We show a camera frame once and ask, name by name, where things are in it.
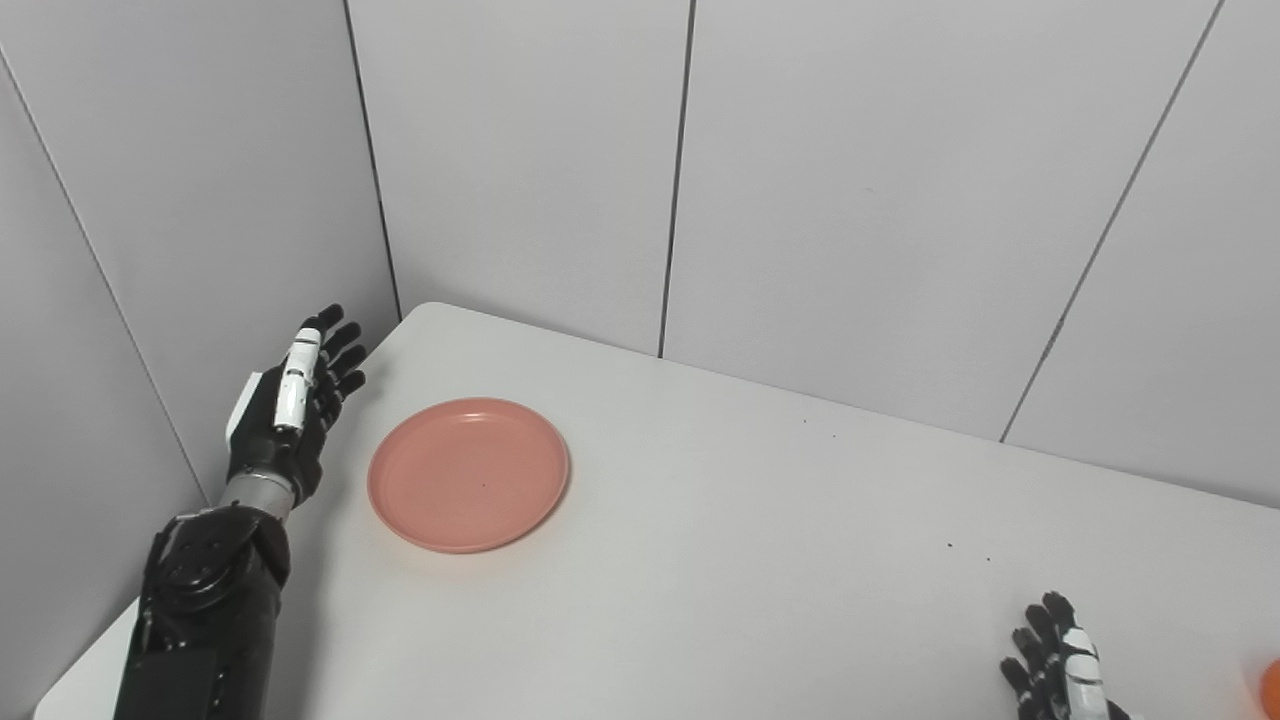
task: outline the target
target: white wall panel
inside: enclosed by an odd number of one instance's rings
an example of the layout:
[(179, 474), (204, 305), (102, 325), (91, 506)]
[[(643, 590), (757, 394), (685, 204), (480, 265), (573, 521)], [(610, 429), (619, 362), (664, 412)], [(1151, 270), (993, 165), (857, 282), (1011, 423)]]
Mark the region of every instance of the white wall panel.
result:
[(3, 63), (0, 307), (0, 719), (15, 720), (200, 492)]
[(340, 0), (5, 0), (0, 44), (210, 495), (247, 373), (394, 324)]
[(704, 0), (666, 356), (1000, 437), (1211, 0)]
[(654, 352), (689, 0), (352, 0), (406, 309)]
[(1280, 507), (1277, 29), (1224, 5), (1009, 442)]

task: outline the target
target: robotic arm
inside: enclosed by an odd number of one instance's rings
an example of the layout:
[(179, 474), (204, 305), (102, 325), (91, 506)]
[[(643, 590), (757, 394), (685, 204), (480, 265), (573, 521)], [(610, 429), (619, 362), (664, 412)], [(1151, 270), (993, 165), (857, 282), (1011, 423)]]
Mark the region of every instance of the robotic arm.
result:
[[(1075, 609), (1056, 592), (1027, 606), (1030, 628), (1014, 630), (1014, 657), (1000, 671), (1018, 693), (1018, 720), (1130, 720), (1102, 689), (1098, 650), (1075, 620)], [(1133, 720), (1142, 720), (1133, 716)]]
[(332, 305), (308, 318), (284, 361), (255, 373), (228, 423), (230, 465), (215, 507), (156, 534), (143, 571), (115, 720), (260, 720), (280, 591), (284, 520), (315, 493), (320, 451), (365, 383), (360, 336)]

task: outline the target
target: orange object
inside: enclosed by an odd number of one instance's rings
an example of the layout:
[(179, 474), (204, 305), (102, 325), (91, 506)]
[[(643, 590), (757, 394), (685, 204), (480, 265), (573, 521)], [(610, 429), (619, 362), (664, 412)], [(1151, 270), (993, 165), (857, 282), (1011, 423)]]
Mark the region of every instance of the orange object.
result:
[(402, 538), (439, 552), (479, 552), (538, 527), (568, 480), (568, 451), (541, 415), (472, 397), (396, 427), (369, 465), (369, 498)]
[(1271, 720), (1280, 720), (1280, 660), (1262, 674), (1262, 710)]

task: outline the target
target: white robotic finger segment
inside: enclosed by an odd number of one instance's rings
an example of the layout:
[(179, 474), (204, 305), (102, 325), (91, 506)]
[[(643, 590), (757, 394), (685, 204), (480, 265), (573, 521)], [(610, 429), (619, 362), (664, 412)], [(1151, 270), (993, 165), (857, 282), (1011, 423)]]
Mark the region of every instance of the white robotic finger segment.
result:
[(323, 337), (319, 329), (303, 327), (289, 346), (289, 355), (284, 359), (280, 373), (280, 391), (275, 397), (273, 424), (278, 429), (302, 430), (307, 396), (315, 384), (314, 373)]
[(1083, 628), (1071, 628), (1070, 630), (1062, 633), (1062, 650), (1064, 652), (1087, 652), (1089, 655), (1097, 655), (1093, 642), (1089, 641), (1089, 634), (1085, 633)]
[(1102, 671), (1098, 659), (1092, 655), (1073, 655), (1064, 665), (1066, 674), (1066, 702), (1071, 720), (1107, 720), (1107, 697), (1102, 691)]

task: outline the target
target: tabletop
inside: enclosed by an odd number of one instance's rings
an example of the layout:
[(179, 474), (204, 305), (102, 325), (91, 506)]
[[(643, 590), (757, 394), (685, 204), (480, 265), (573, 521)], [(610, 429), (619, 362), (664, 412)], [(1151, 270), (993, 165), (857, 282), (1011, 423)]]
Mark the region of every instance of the tabletop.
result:
[[(997, 664), (1048, 589), (1108, 697), (1262, 719), (1280, 511), (447, 305), (370, 356), (288, 532), (273, 720), (1014, 717)], [(525, 538), (442, 555), (383, 527), (365, 473), (457, 397), (532, 407), (568, 489)], [(108, 720), (129, 609), (37, 720)]]

